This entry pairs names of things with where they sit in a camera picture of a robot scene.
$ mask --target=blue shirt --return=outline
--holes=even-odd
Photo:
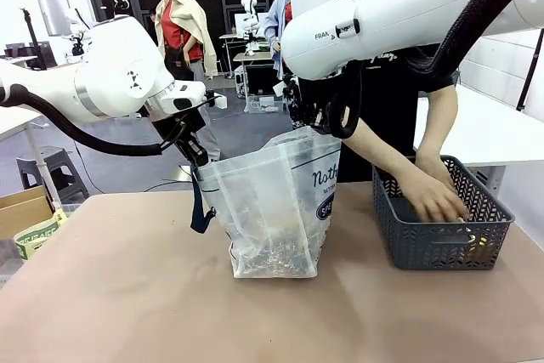
[[[274,61],[274,68],[278,71],[278,78],[283,77],[283,64],[281,63],[281,51],[275,52],[274,41],[281,40],[281,35],[286,28],[286,5],[291,0],[274,0],[266,17],[264,18],[264,37],[270,45],[270,57]]]

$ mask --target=black t-shirt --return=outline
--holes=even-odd
[[[453,80],[416,74],[402,56],[405,54],[406,50],[399,55],[385,53],[364,66],[360,117],[383,141],[413,156],[419,92],[438,91]],[[368,180],[372,180],[371,164],[342,145],[338,182]]]

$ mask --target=person's arm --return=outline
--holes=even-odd
[[[184,52],[184,59],[185,59],[185,63],[187,64],[187,67],[190,67],[189,50],[191,50],[195,44],[196,44],[195,36],[191,36],[189,38],[189,41],[184,45],[183,52]]]
[[[453,85],[428,95],[427,126],[417,150],[416,165],[425,173],[454,189],[440,151],[457,117],[457,92]]]
[[[414,166],[362,120],[359,119],[354,135],[343,142],[357,155],[393,175],[423,222],[455,222],[468,216],[467,209],[455,193]]]
[[[266,41],[268,42],[270,48],[275,49],[275,43],[276,43],[276,37],[277,37],[277,29],[278,29],[278,8],[279,3],[278,0],[274,0],[272,2],[272,6],[270,6],[269,12],[266,14],[266,17],[263,21],[263,27],[264,27],[264,38],[266,38]]]

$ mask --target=plastic bag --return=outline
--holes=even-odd
[[[235,278],[311,278],[329,228],[340,139],[301,128],[198,171],[232,244]]]

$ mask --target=person's hand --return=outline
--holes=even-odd
[[[428,153],[420,150],[416,155],[416,166],[456,193],[456,187],[453,184],[450,172],[448,172],[447,167],[442,162],[442,159],[440,159],[440,153]]]
[[[468,210],[457,194],[418,167],[407,165],[395,177],[423,223],[455,223],[468,218]]]
[[[184,60],[185,60],[185,64],[187,65],[187,68],[190,68],[189,50],[184,49]]]

